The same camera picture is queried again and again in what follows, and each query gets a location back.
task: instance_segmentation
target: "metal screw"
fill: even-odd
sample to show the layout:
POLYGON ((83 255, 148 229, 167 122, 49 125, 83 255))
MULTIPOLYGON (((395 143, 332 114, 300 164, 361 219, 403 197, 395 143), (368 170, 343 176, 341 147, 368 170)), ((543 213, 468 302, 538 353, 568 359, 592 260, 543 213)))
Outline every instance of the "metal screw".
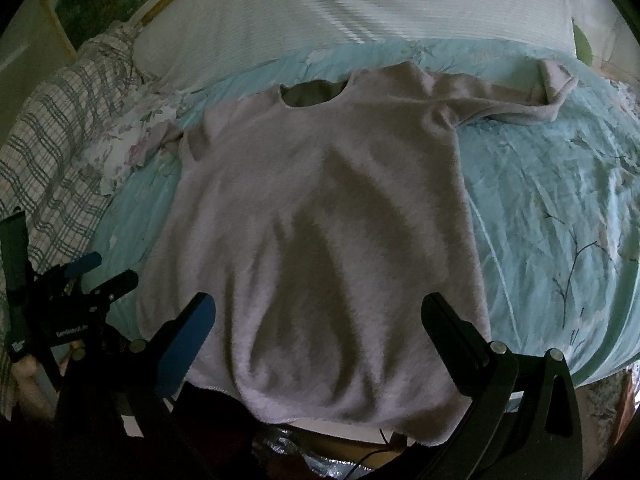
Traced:
POLYGON ((129 351, 133 354, 139 354, 146 348, 146 341, 144 339, 135 339, 129 344, 129 351))
POLYGON ((560 350, 558 350, 557 348, 552 348, 552 349, 549 351, 549 355, 551 356, 551 358, 552 358, 554 361, 558 361, 558 362, 560 362, 560 361, 562 361, 562 359, 564 359, 564 355, 563 355, 563 354, 562 354, 562 352, 561 352, 560 350))
POLYGON ((500 354, 500 355, 506 354, 508 350, 507 345, 505 345, 502 341, 492 341, 491 344, 489 345, 489 348, 495 354, 500 354))
POLYGON ((71 354, 71 358, 74 361, 82 361, 85 355, 86 355, 86 351, 84 350, 84 348, 76 348, 74 352, 71 354))

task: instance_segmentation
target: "sweater sleeve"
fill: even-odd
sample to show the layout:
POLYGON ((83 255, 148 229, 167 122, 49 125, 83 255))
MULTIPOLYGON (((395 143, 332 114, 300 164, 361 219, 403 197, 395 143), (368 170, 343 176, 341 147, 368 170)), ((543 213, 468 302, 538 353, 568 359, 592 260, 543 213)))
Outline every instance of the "sweater sleeve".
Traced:
POLYGON ((443 105, 451 126, 489 117, 513 124, 555 121, 578 78, 552 60, 540 62, 543 85, 515 90, 466 74, 427 72, 422 81, 430 98, 443 105))

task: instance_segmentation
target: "bed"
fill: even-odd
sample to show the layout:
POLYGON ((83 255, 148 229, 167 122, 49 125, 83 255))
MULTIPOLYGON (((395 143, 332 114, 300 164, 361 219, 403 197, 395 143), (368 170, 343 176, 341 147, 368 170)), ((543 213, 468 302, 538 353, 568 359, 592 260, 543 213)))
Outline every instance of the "bed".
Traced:
MULTIPOLYGON (((406 12, 414 1, 177 0, 132 49, 136 67, 153 83, 130 98, 138 102, 129 105, 135 110, 130 122, 146 115, 143 103, 148 112, 172 110, 188 127, 224 99, 274 84, 338 81, 355 68, 404 60, 527 88, 539 82, 536 60, 555 59, 580 78, 557 121, 513 126, 481 120, 458 131, 492 337, 525 354, 560 348, 576 385, 637 360, 639 123, 616 89, 575 59, 566 0, 422 0, 423 8, 435 10, 406 12), (506 19, 505 9, 516 4, 518 18, 506 19), (184 19, 210 8, 223 9, 212 23, 184 19), (296 11, 282 20, 277 8, 296 11), (309 22, 322 26, 303 25, 309 22)), ((140 140, 121 134, 105 142, 108 128, 98 130, 93 161, 105 145, 110 154, 129 153, 140 140)), ((18 138, 28 135, 33 132, 18 132, 18 138)), ((70 158, 64 161, 71 165, 70 158)), ((90 249, 104 257, 84 282, 92 288, 126 268, 143 269, 170 209, 180 162, 160 151, 144 168, 118 173, 116 182, 100 164, 88 167, 97 171, 95 196, 100 189, 117 193, 78 233, 81 243, 62 253, 42 250, 47 256, 39 263, 72 257, 91 240, 90 249)), ((37 200, 46 203, 50 196, 37 200)), ((135 301, 133 293, 110 313, 110 322, 130 338, 138 335, 135 301)))

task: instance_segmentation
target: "teal bed sheet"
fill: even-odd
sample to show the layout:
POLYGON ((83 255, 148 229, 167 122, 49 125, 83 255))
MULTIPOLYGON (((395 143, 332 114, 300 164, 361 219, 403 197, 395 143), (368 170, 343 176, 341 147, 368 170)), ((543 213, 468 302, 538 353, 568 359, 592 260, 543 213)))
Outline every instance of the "teal bed sheet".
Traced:
MULTIPOLYGON (((610 84, 577 59, 495 40, 388 40, 300 51, 202 89, 182 125, 197 123, 215 102, 274 84, 337 81, 355 68, 404 60, 527 88, 539 80, 536 60, 543 58, 580 78, 555 122, 478 120, 458 137, 492 337, 524 354, 561 349, 575 383, 584 384, 640 358, 640 128, 610 84)), ((86 288, 129 267, 143 270, 179 178, 180 161, 169 154, 130 177, 93 239, 104 263, 86 277, 86 288)), ((109 317, 132 338, 139 335, 135 301, 136 293, 129 294, 109 317)))

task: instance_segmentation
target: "plaid blanket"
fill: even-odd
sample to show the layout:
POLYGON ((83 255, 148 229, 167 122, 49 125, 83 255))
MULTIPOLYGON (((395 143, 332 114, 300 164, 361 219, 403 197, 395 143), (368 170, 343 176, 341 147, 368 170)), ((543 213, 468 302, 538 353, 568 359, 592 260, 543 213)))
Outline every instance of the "plaid blanket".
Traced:
MULTIPOLYGON (((142 83, 132 62, 135 36, 133 28, 117 23, 87 41, 77 62, 34 90, 0 148, 0 219, 17 207, 27 213, 36 272, 80 256, 109 205, 100 195, 100 177, 84 174, 74 159, 142 83)), ((0 272, 0 414, 10 418, 15 383, 4 351, 5 291, 0 272)))

